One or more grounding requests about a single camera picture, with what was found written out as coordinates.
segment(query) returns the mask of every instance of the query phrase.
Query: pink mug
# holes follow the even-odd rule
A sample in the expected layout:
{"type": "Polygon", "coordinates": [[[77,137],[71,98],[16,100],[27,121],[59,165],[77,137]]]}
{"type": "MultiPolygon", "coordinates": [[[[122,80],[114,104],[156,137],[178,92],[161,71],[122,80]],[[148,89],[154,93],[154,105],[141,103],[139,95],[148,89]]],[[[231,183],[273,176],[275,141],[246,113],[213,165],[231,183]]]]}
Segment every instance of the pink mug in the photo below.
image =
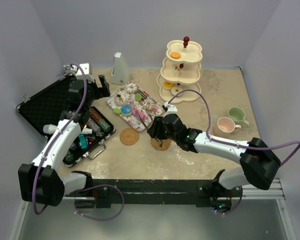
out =
{"type": "Polygon", "coordinates": [[[221,117],[213,128],[213,134],[220,138],[228,138],[235,129],[241,129],[230,117],[221,117]]]}

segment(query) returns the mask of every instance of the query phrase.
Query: floral cloth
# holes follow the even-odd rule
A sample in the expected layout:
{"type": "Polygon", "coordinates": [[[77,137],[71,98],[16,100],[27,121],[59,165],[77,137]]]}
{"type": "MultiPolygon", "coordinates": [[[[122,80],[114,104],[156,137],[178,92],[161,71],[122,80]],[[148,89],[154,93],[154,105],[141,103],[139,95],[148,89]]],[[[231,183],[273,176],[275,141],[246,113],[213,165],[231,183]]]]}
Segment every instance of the floral cloth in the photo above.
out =
{"type": "MultiPolygon", "coordinates": [[[[138,92],[128,93],[127,91],[125,91],[125,89],[126,89],[126,86],[131,83],[133,83],[133,82],[132,81],[128,82],[126,85],[122,86],[118,91],[116,91],[110,97],[108,97],[106,99],[106,104],[108,104],[109,107],[112,109],[116,109],[116,108],[121,109],[121,106],[117,106],[115,104],[115,97],[118,94],[124,95],[126,97],[127,104],[130,104],[133,108],[137,108],[139,111],[141,111],[143,114],[145,114],[146,118],[143,122],[145,123],[145,125],[147,125],[149,127],[151,125],[152,121],[151,121],[151,118],[149,117],[149,115],[146,113],[146,110],[143,108],[143,103],[144,103],[145,99],[142,99],[141,101],[136,101],[135,96],[139,91],[142,91],[142,93],[144,93],[144,95],[147,96],[147,99],[153,99],[153,97],[150,96],[144,90],[142,90],[140,87],[138,87],[138,92]]],[[[155,106],[152,110],[148,111],[151,114],[152,119],[154,119],[155,116],[160,116],[164,112],[162,105],[155,99],[153,99],[153,101],[155,102],[155,106]]],[[[135,130],[137,130],[138,132],[142,132],[143,130],[146,129],[145,126],[140,121],[140,119],[135,117],[134,115],[123,116],[122,114],[119,114],[119,116],[123,120],[125,120],[131,127],[133,127],[135,130]]]]}

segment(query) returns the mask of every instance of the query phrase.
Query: case handle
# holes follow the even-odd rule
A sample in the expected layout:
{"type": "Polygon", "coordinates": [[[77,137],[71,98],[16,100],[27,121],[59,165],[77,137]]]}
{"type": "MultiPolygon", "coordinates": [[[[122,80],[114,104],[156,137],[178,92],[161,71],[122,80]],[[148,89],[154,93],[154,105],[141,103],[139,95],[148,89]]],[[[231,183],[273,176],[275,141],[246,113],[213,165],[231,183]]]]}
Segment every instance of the case handle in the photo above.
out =
{"type": "Polygon", "coordinates": [[[98,157],[104,150],[106,150],[106,145],[105,144],[101,144],[101,146],[103,146],[102,149],[100,149],[95,155],[93,155],[92,157],[90,157],[89,155],[86,156],[88,159],[93,160],[96,157],[98,157]]]}

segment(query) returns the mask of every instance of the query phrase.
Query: green mug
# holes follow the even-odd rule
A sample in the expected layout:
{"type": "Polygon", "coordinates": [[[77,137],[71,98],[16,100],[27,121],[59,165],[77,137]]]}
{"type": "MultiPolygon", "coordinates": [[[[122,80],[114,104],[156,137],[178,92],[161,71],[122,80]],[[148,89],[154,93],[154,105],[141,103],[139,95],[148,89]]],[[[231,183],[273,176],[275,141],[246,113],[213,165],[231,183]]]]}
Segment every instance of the green mug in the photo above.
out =
{"type": "Polygon", "coordinates": [[[232,107],[228,111],[229,117],[237,124],[245,123],[246,125],[250,125],[250,123],[246,120],[246,113],[240,107],[232,107]]]}

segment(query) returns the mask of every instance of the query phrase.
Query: mug handle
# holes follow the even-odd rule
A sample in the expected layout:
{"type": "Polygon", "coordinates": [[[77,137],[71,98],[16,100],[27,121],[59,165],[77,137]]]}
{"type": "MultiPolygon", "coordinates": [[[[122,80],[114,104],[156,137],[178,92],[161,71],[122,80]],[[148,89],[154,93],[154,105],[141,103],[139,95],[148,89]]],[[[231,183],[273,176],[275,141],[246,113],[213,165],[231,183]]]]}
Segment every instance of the mug handle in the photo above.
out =
{"type": "Polygon", "coordinates": [[[243,120],[242,122],[244,122],[244,123],[247,124],[248,126],[250,125],[250,122],[248,122],[247,120],[243,120]]]}

